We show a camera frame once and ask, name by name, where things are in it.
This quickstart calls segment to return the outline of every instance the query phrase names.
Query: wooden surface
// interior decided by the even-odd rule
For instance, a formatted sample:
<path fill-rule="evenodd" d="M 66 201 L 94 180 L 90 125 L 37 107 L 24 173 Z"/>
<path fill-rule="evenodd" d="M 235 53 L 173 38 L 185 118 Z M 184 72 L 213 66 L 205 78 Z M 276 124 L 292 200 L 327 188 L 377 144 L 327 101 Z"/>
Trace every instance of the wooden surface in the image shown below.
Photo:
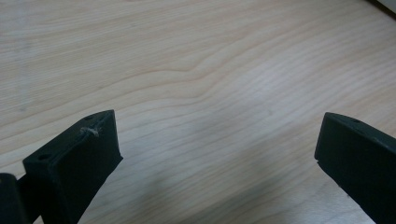
<path fill-rule="evenodd" d="M 115 109 L 80 223 L 373 223 L 314 159 L 326 111 L 396 135 L 396 23 L 366 1 L 0 0 L 0 72 L 0 172 Z"/>

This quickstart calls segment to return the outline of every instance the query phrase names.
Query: wood grain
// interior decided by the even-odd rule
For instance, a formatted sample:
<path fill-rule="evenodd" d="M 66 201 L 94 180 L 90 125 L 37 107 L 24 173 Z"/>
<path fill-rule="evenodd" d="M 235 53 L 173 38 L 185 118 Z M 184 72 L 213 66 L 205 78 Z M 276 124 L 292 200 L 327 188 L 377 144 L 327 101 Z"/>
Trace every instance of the wood grain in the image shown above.
<path fill-rule="evenodd" d="M 0 0 L 0 172 L 114 108 L 125 160 L 80 223 L 373 223 L 314 150 L 326 111 L 396 135 L 395 24 L 362 0 Z"/>

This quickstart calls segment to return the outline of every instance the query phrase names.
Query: dark object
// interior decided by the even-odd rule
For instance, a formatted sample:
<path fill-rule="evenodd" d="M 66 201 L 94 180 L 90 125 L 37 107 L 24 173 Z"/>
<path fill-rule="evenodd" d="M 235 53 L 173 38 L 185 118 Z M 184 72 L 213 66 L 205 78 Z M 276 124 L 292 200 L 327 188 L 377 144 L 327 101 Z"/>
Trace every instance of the dark object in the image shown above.
<path fill-rule="evenodd" d="M 396 223 L 396 139 L 359 121 L 326 113 L 318 165 L 376 223 Z"/>
<path fill-rule="evenodd" d="M 114 111 L 81 119 L 23 160 L 18 187 L 0 175 L 0 223 L 77 223 L 121 160 Z"/>

